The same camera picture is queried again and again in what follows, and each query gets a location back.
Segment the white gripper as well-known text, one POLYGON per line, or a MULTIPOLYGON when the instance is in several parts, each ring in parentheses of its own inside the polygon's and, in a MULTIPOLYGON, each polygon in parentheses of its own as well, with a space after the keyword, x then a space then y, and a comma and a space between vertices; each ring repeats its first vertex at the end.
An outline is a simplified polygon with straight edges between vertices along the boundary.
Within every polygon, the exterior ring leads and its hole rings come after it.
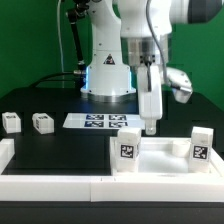
MULTIPOLYGON (((187 74, 179 69, 167 68, 168 81, 177 102, 187 103, 193 93, 192 83, 187 74)), ((156 121, 162 118, 162 70, 158 65, 137 69, 137 90, 139 115, 145 120, 145 133, 156 134, 156 121)))

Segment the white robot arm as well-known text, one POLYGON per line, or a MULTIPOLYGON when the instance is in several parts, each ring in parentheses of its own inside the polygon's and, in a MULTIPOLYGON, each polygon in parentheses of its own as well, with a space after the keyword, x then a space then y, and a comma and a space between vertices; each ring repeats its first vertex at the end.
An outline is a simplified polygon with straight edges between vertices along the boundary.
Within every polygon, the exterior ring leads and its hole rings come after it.
POLYGON ((222 8, 224 0, 87 0, 93 50, 82 94, 114 102, 137 93, 145 131, 155 134, 161 86, 181 103, 193 92, 187 74, 167 66, 172 26, 206 23, 222 8))

